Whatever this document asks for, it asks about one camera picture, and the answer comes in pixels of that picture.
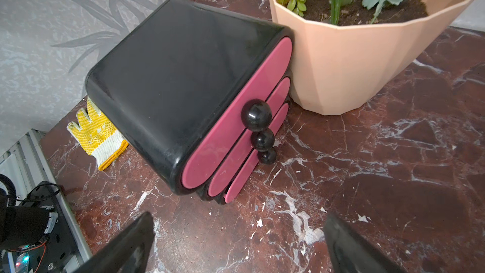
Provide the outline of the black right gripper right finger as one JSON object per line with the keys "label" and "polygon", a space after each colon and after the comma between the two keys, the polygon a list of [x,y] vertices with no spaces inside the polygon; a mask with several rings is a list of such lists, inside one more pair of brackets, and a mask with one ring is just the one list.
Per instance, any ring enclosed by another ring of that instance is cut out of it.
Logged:
{"label": "black right gripper right finger", "polygon": [[338,216],[329,214],[323,231],[335,272],[403,271]]}

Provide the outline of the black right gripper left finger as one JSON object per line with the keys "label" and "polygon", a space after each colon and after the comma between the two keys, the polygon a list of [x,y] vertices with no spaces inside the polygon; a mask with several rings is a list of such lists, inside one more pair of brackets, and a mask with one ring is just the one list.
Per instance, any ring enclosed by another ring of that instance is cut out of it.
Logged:
{"label": "black right gripper left finger", "polygon": [[145,272],[154,238],[153,217],[144,212],[77,272]]}

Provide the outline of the pink top drawer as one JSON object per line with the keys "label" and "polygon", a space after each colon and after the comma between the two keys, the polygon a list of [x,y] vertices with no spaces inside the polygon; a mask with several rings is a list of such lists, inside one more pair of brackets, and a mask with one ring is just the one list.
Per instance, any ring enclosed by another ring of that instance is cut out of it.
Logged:
{"label": "pink top drawer", "polygon": [[290,37],[281,39],[238,93],[190,156],[181,176],[181,183],[184,188],[199,187],[216,171],[245,129],[241,119],[243,106],[252,99],[267,99],[284,76],[292,50],[293,43]]}

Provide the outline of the black mini drawer cabinet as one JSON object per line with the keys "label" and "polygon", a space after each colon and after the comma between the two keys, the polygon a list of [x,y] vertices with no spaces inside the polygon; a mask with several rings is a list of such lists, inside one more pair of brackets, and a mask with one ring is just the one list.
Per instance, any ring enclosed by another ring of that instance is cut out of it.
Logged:
{"label": "black mini drawer cabinet", "polygon": [[[183,169],[285,37],[294,45],[289,27],[167,0],[89,71],[86,91],[175,194],[197,192],[207,200],[203,189],[215,172],[187,189],[181,183]],[[277,134],[269,129],[274,118],[266,100],[252,99],[241,112],[253,148],[263,155],[276,151]],[[227,188],[212,200],[221,203]]]}

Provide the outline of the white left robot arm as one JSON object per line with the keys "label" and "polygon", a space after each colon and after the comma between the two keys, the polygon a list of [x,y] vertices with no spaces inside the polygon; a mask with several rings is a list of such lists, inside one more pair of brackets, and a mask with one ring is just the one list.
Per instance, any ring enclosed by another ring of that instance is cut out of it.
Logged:
{"label": "white left robot arm", "polygon": [[42,182],[32,193],[43,187],[55,187],[48,195],[18,198],[14,183],[5,175],[1,175],[1,249],[16,251],[26,250],[37,244],[45,235],[54,229],[58,221],[58,213],[53,206],[41,207],[41,202],[54,198],[61,187],[54,183]]}

